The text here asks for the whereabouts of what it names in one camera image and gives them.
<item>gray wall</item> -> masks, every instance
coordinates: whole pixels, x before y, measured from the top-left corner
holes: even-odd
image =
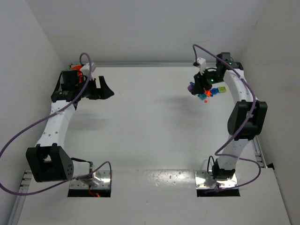
[[[0,145],[46,116],[62,64],[25,0],[0,7]],[[13,142],[0,160],[0,182],[18,191],[27,168],[25,152],[43,125]],[[15,197],[0,190],[0,225],[7,224]]]
[[[195,43],[237,58],[267,2],[26,1],[64,63],[84,51],[96,62],[191,62]]]
[[[300,1],[272,0],[241,57],[248,82],[269,106],[260,140],[295,225],[300,224],[299,43]]]

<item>purple cable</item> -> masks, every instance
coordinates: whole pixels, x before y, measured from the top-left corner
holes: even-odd
[[[87,78],[86,82],[84,83],[83,88],[82,88],[82,89],[80,90],[80,92],[78,93],[78,95],[77,95],[77,96],[76,96],[69,104],[67,104],[65,107],[61,108],[60,110],[58,110],[58,112],[64,111],[64,110],[67,109],[70,105],[72,105],[75,101],[77,101],[77,100],[80,98],[80,96],[82,95],[82,93],[84,92],[84,90],[86,89],[86,87],[87,87],[87,85],[88,85],[88,83],[89,83],[89,79],[91,78],[91,74],[92,74],[92,62],[91,62],[90,56],[89,56],[87,53],[83,52],[83,53],[81,53],[80,56],[79,56],[79,61],[80,61],[80,63],[82,63],[81,58],[82,58],[83,55],[85,55],[85,56],[88,58],[88,61],[89,61],[90,69],[89,69],[88,78]],[[25,129],[23,129],[23,130],[21,130],[19,133],[17,133],[15,136],[13,136],[13,137],[12,137],[12,138],[4,145],[4,147],[3,147],[2,150],[0,151],[0,158],[2,157],[4,151],[7,149],[7,147],[11,144],[11,142],[13,142],[18,136],[20,136],[21,134],[23,134],[25,131],[29,130],[30,128],[34,127],[35,125],[37,125],[37,124],[39,124],[39,123],[41,123],[41,122],[43,122],[43,121],[45,121],[45,120],[47,120],[47,119],[49,119],[49,118],[55,116],[55,115],[57,115],[56,112],[53,113],[53,114],[50,114],[49,116],[46,116],[46,117],[40,119],[39,121],[37,121],[37,122],[35,122],[35,123],[31,124],[31,125],[29,125],[29,126],[26,127]],[[98,169],[100,169],[100,168],[101,168],[104,164],[106,164],[106,163],[109,164],[109,167],[110,167],[110,170],[111,170],[111,177],[112,177],[112,167],[111,167],[111,163],[110,163],[109,161],[106,161],[106,162],[104,162],[103,164],[101,164],[96,170],[90,172],[89,174],[86,174],[86,175],[77,177],[76,179],[80,179],[80,178],[83,178],[83,177],[92,175],[95,171],[97,171]],[[61,184],[63,184],[63,183],[66,183],[66,182],[68,182],[68,180],[67,180],[67,181],[62,181],[62,182],[57,183],[57,184],[54,184],[54,185],[52,185],[52,186],[50,186],[50,187],[47,187],[47,188],[45,188],[45,189],[42,189],[42,190],[39,190],[39,191],[35,191],[35,192],[30,192],[30,193],[18,193],[18,192],[11,191],[11,190],[7,189],[6,187],[4,187],[4,186],[1,184],[1,182],[0,182],[0,188],[1,188],[3,191],[5,191],[5,192],[7,192],[7,193],[9,193],[9,194],[12,194],[12,195],[23,195],[23,196],[27,196],[27,195],[35,195],[35,194],[38,194],[38,193],[47,191],[47,190],[49,190],[49,189],[51,189],[51,188],[54,188],[54,187],[56,187],[56,186],[58,186],[58,185],[61,185]]]
[[[231,69],[238,78],[240,78],[240,75],[239,73],[231,66],[229,65],[226,61],[222,60],[221,58],[219,58],[218,56],[214,55],[213,53],[209,52],[208,50],[206,50],[205,48],[199,46],[199,45],[193,45],[193,50],[194,50],[194,53],[195,53],[195,58],[196,58],[196,61],[197,61],[197,52],[196,52],[196,49],[195,47],[197,48],[200,48],[201,50],[203,50],[204,52],[206,52],[207,54],[211,55],[212,57],[214,57],[215,59],[219,60],[222,64],[224,64],[227,68]],[[252,103],[252,106],[251,106],[251,109],[249,111],[249,113],[247,114],[244,122],[241,124],[241,126],[239,127],[239,129],[232,135],[231,138],[229,138],[227,140],[227,142],[225,142],[225,144],[223,144],[216,152],[215,152],[215,156],[229,156],[229,157],[233,157],[233,158],[238,158],[237,156],[234,156],[234,155],[230,155],[230,154],[223,154],[223,153],[220,153],[220,151],[222,151],[238,134],[239,132],[244,128],[244,126],[246,125],[246,123],[248,122],[248,120],[250,119],[251,117],[251,114],[253,113],[254,111],[254,108],[255,108],[255,104],[256,104],[256,97],[255,97],[255,94],[253,92],[253,90],[250,88],[249,84],[247,84],[247,82],[241,78],[241,81],[243,82],[243,84],[249,89],[249,91],[251,92],[252,94],[252,97],[253,97],[253,103]],[[228,188],[216,188],[216,189],[213,189],[213,190],[209,190],[207,192],[215,192],[215,191],[224,191],[224,190],[229,190],[229,189],[234,189],[234,188],[239,188],[239,187],[242,187],[242,186],[245,186],[247,184],[250,184],[252,183],[253,181],[255,181],[260,175],[261,175],[261,172],[262,172],[262,169],[260,167],[260,165],[258,164],[258,162],[254,161],[254,160],[251,160],[251,159],[247,159],[247,158],[240,158],[240,160],[243,160],[243,161],[247,161],[247,162],[252,162],[252,163],[255,163],[257,166],[258,166],[258,174],[250,181],[248,182],[245,182],[243,184],[240,184],[240,185],[237,185],[235,187],[228,187]]]

